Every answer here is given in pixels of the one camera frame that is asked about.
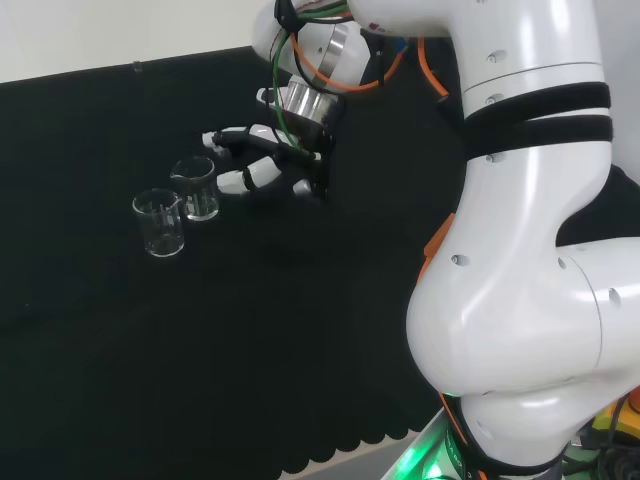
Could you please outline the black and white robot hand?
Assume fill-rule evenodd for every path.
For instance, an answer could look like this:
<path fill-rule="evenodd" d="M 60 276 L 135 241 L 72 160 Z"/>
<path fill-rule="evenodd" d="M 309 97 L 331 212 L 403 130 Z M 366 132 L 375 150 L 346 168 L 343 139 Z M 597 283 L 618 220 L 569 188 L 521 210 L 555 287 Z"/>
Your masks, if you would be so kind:
<path fill-rule="evenodd" d="M 308 153 L 295 148 L 284 132 L 263 124 L 205 132 L 201 141 L 224 160 L 236 160 L 244 153 L 258 155 L 248 164 L 218 175 L 218 189 L 226 196 L 263 193 L 284 185 L 296 197 L 328 200 L 330 159 L 336 145 L 332 135 L 321 134 Z"/>

